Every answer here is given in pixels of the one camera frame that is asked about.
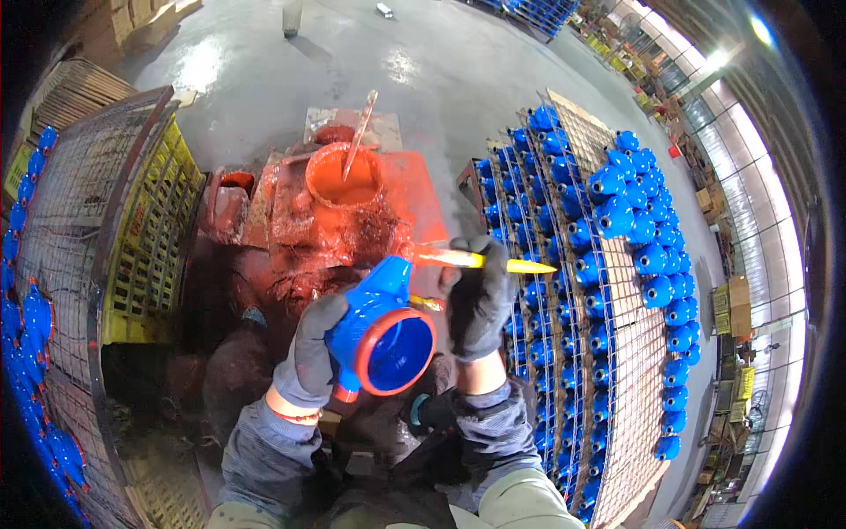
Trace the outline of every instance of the blue pipe fitting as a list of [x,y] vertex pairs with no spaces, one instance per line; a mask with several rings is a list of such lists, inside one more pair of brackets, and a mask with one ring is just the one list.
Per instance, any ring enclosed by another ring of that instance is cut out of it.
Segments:
[[690,254],[686,251],[680,251],[678,253],[678,258],[681,260],[678,265],[678,271],[681,273],[689,273],[692,268],[690,263]]
[[623,172],[613,165],[605,164],[588,179],[593,196],[602,196],[605,201],[611,195],[622,195],[626,191]]
[[508,243],[508,232],[504,231],[502,228],[488,228],[487,234],[503,244]]
[[429,365],[435,329],[429,317],[408,307],[411,270],[411,262],[387,256],[345,294],[349,309],[326,332],[329,353],[340,366],[336,395],[354,400],[362,387],[380,396],[396,394]]
[[505,323],[505,333],[507,336],[516,337],[517,339],[521,339],[525,336],[522,314],[515,312],[514,315],[508,319]]
[[549,380],[550,378],[552,378],[552,376],[548,377],[545,369],[538,369],[535,373],[535,393],[546,393],[548,390],[552,389],[552,385]]
[[54,129],[52,126],[47,126],[42,132],[41,136],[38,138],[38,150],[44,156],[50,156],[53,147],[56,146],[56,141],[58,140],[58,131]]
[[690,308],[687,301],[684,299],[670,301],[667,310],[664,312],[664,320],[669,327],[678,327],[689,322]]
[[680,274],[684,278],[684,297],[689,298],[696,293],[696,278],[689,273]]
[[620,151],[637,151],[640,148],[640,140],[631,130],[618,130],[615,143]]
[[561,337],[561,350],[565,358],[572,359],[576,353],[580,352],[578,332],[579,330],[576,329],[576,335],[574,335],[572,328],[564,329],[564,334]]
[[676,249],[672,246],[665,246],[664,253],[667,255],[667,261],[664,263],[663,274],[669,277],[674,273],[678,273],[678,269],[681,266],[682,260],[678,256],[678,252],[676,251]]
[[579,504],[579,510],[586,511],[594,506],[601,484],[602,480],[599,476],[587,478],[585,487],[582,489],[582,503]]
[[673,205],[673,194],[670,193],[670,190],[667,189],[667,187],[665,187],[664,185],[658,186],[658,195],[655,198],[659,202],[661,202],[667,209],[669,209]]
[[608,421],[598,422],[591,433],[591,450],[604,450],[608,444]]
[[591,466],[588,474],[600,476],[605,471],[605,450],[600,450],[591,456]]
[[589,344],[594,355],[606,354],[608,346],[613,336],[613,329],[611,330],[611,337],[608,336],[608,328],[613,327],[612,322],[608,322],[607,327],[605,322],[598,322],[591,325],[591,333],[588,336]]
[[649,201],[649,198],[646,196],[646,191],[643,189],[643,184],[641,184],[637,179],[634,179],[626,184],[623,196],[635,209],[646,209],[646,203]]
[[541,148],[548,156],[561,156],[569,148],[567,135],[561,129],[539,132],[537,140],[541,143]]
[[593,383],[597,387],[607,387],[611,379],[611,368],[608,367],[608,359],[598,356],[593,361]]
[[529,251],[535,244],[535,232],[527,229],[523,224],[515,223],[511,226],[514,230],[514,237],[517,239],[517,246],[522,251]]
[[687,405],[688,398],[689,392],[685,386],[665,388],[662,396],[664,410],[681,411]]
[[702,357],[702,352],[699,347],[699,344],[693,344],[690,346],[690,349],[686,350],[682,353],[682,358],[688,361],[689,366],[695,366],[699,363],[700,358]]
[[517,152],[511,146],[505,147],[504,149],[494,147],[493,153],[497,155],[500,169],[504,170],[508,167],[509,163],[511,165],[515,165],[517,163]]
[[492,179],[493,178],[493,169],[491,166],[491,160],[485,158],[484,160],[479,160],[476,162],[476,171],[479,172],[479,176],[483,179]]
[[535,312],[529,318],[529,328],[532,330],[532,335],[535,337],[552,336],[552,322],[549,319],[549,311],[541,309]]
[[558,243],[558,236],[553,235],[549,239],[544,239],[541,244],[547,250],[547,257],[552,261],[560,261],[564,254],[562,253],[563,246]]
[[505,129],[506,134],[514,141],[514,148],[521,152],[529,150],[529,138],[526,136],[526,129]]
[[602,422],[608,418],[608,391],[599,388],[593,396],[593,421]]
[[548,132],[559,126],[558,114],[552,105],[542,105],[538,108],[530,108],[526,111],[529,114],[529,128],[537,131]]
[[535,339],[529,346],[529,360],[537,367],[550,366],[552,357],[552,338]]
[[555,443],[555,425],[544,421],[537,425],[535,430],[535,447],[538,451],[552,449]]
[[569,327],[570,322],[577,317],[576,310],[570,305],[566,299],[559,299],[555,307],[555,313],[558,314],[558,321],[565,328]]
[[591,237],[594,237],[594,244],[599,248],[598,235],[593,219],[582,217],[574,223],[567,225],[567,237],[573,249],[578,252],[588,251],[592,248]]
[[551,237],[555,234],[555,226],[552,224],[552,215],[550,215],[549,206],[535,206],[535,221],[546,237]]
[[606,239],[625,235],[635,225],[632,206],[622,196],[612,196],[593,212],[596,228]]
[[660,222],[655,225],[655,240],[661,246],[673,247],[676,244],[676,234],[673,227],[666,222]]
[[564,156],[550,156],[547,157],[547,163],[552,170],[552,181],[556,184],[571,185],[573,183],[573,175],[570,173],[567,157]]
[[18,257],[18,246],[20,244],[20,232],[11,228],[6,230],[3,236],[3,257],[7,261],[14,261]]
[[634,165],[634,170],[637,174],[644,174],[649,171],[651,168],[649,164],[649,157],[641,151],[632,151],[629,154],[629,160],[631,160],[632,165]]
[[576,259],[573,269],[575,270],[576,281],[585,287],[598,285],[600,278],[604,283],[608,282],[605,258],[599,250],[596,252],[588,250],[581,254]]
[[561,442],[564,447],[569,448],[581,441],[584,428],[576,426],[576,421],[567,421],[561,430]]
[[[530,174],[526,178],[533,179],[535,182],[538,181],[538,178],[534,174]],[[538,206],[545,206],[547,204],[547,196],[544,194],[543,191],[544,190],[542,185],[532,185],[529,189],[532,199]]]
[[693,345],[693,333],[687,325],[673,327],[667,335],[667,349],[673,353],[681,353]]
[[665,223],[669,216],[667,214],[667,207],[661,202],[656,201],[656,198],[657,196],[646,202],[646,210],[652,215],[652,220],[655,221],[657,227],[658,223]]
[[673,298],[673,284],[667,276],[656,276],[643,287],[643,305],[647,309],[661,309]]
[[655,153],[652,152],[652,149],[650,149],[649,147],[644,147],[644,148],[640,149],[640,152],[642,152],[643,155],[646,156],[646,161],[649,162],[649,167],[650,168],[655,167],[656,159],[655,159]]
[[684,325],[690,331],[690,341],[695,344],[702,338],[702,326],[698,322],[690,321]]
[[637,171],[635,171],[635,166],[632,164],[632,161],[629,160],[629,157],[625,155],[625,153],[620,151],[615,151],[613,149],[606,150],[606,154],[608,156],[608,161],[620,170],[623,173],[623,179],[626,182],[635,179],[637,176]]
[[547,295],[547,282],[543,279],[536,279],[527,284],[521,291],[525,304],[536,311],[541,305],[541,299]]
[[687,425],[687,411],[665,411],[661,421],[664,433],[681,433]]
[[655,458],[661,461],[674,459],[682,449],[682,438],[678,435],[658,439],[658,449]]
[[674,300],[680,300],[684,298],[684,276],[680,273],[674,273],[673,275],[667,276],[670,280],[670,284],[673,286],[673,294],[672,298]]
[[670,223],[670,226],[678,228],[678,214],[675,207],[667,208],[667,222]]
[[561,368],[561,387],[564,389],[575,388],[581,383],[581,370],[575,362],[567,360]]
[[585,292],[585,311],[593,320],[611,317],[611,290],[604,286],[601,289],[596,287]]
[[576,190],[576,185],[565,185],[563,190],[561,189],[562,185],[558,185],[558,193],[561,194],[561,208],[570,221],[577,220],[585,215],[579,203],[579,193],[583,195],[585,191],[581,184],[577,185],[579,190]]
[[655,221],[646,209],[634,210],[634,222],[627,235],[633,245],[645,245],[655,239]]
[[570,289],[570,277],[563,268],[552,275],[552,289],[558,293],[558,297],[565,296]]
[[655,183],[654,175],[651,173],[638,174],[634,179],[640,182],[640,187],[646,193],[647,200],[658,196],[658,184]]
[[667,253],[657,243],[641,246],[634,252],[634,269],[639,275],[651,276],[661,273],[667,265]]
[[684,251],[684,234],[682,230],[673,228],[673,232],[676,234],[676,242],[673,244],[673,248],[677,251]]
[[699,301],[695,297],[684,298],[688,303],[688,310],[690,311],[690,319],[695,320],[699,316]]
[[574,419],[576,417],[576,397],[575,392],[568,391],[567,396],[564,397],[564,403],[561,410],[561,418],[565,421]]
[[32,196],[36,192],[37,180],[37,175],[32,175],[29,173],[24,174],[24,176],[20,179],[20,184],[18,184],[18,201],[20,202],[21,206],[30,206],[30,202],[32,202]]
[[689,375],[690,366],[684,358],[670,360],[664,366],[664,386],[667,388],[684,386]]

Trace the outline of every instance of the paint brush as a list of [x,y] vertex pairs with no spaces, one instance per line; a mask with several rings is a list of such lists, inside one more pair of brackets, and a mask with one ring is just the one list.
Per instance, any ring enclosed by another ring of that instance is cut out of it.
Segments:
[[[471,251],[442,250],[430,246],[417,245],[414,252],[414,263],[418,265],[446,265],[457,268],[482,268],[485,266],[485,256]],[[505,269],[511,273],[550,273],[557,268],[539,262],[508,259]]]
[[375,90],[371,90],[369,94],[367,94],[367,103],[365,103],[364,110],[361,111],[361,118],[359,118],[359,126],[355,129],[355,134],[353,135],[353,142],[349,146],[349,152],[347,152],[347,160],[343,165],[343,173],[341,173],[341,181],[347,181],[347,175],[349,174],[349,168],[353,166],[353,159],[355,158],[355,153],[359,150],[359,145],[361,144],[361,136],[365,135],[365,129],[367,128],[367,124],[370,122],[370,116],[373,114],[373,105],[376,104],[376,97],[379,95],[379,92]]

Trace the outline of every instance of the yellow plastic crate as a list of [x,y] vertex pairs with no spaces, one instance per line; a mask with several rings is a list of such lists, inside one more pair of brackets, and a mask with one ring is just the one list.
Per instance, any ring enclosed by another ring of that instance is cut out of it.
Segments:
[[175,114],[133,180],[103,302],[102,343],[171,343],[193,217],[205,177]]
[[723,284],[714,290],[711,295],[711,304],[714,307],[714,314],[723,314],[728,312],[728,285]]
[[714,315],[714,326],[717,328],[717,334],[731,334],[732,333],[732,318],[728,312]]
[[738,400],[752,398],[752,386],[755,384],[755,368],[744,367],[740,371],[740,386],[738,387]]

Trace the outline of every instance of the wire mesh rack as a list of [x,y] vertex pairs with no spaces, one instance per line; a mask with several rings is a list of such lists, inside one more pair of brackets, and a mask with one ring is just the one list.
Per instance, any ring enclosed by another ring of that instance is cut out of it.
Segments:
[[[668,465],[654,455],[663,414],[666,325],[659,309],[643,306],[627,240],[593,234],[590,248],[577,255],[568,237],[571,221],[593,215],[577,183],[605,164],[604,149],[613,145],[614,133],[554,92],[539,97],[539,108],[554,108],[558,126],[539,134],[530,126],[533,111],[521,110],[521,128],[489,140],[489,159],[475,165],[489,233],[506,244],[512,258],[560,268],[551,277],[519,276],[519,302],[505,328],[507,363],[535,386],[536,446],[568,507],[593,527],[614,526]],[[549,156],[549,135],[569,148]],[[559,160],[566,161],[569,186],[553,167]],[[563,207],[565,193],[575,193],[577,210]],[[585,287],[574,263],[588,254],[600,264],[599,280]],[[597,290],[602,323],[591,320],[585,306],[586,296],[596,299]],[[601,325],[610,339],[595,357],[591,337]],[[604,362],[607,375],[600,379],[595,370]],[[605,395],[607,422],[597,422],[595,397],[604,402]]]

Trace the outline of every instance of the gray work glove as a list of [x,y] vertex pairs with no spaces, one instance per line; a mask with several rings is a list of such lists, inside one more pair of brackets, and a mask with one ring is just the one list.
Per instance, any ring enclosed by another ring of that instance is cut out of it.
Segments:
[[330,294],[311,303],[297,326],[288,358],[273,370],[273,386],[301,408],[319,408],[332,394],[332,363],[324,334],[347,313],[347,297]]
[[517,287],[505,270],[505,246],[490,236],[459,237],[449,246],[486,257],[482,269],[445,267],[440,280],[441,289],[449,292],[447,321],[453,354],[460,361],[479,360],[502,344],[502,330],[511,315]]

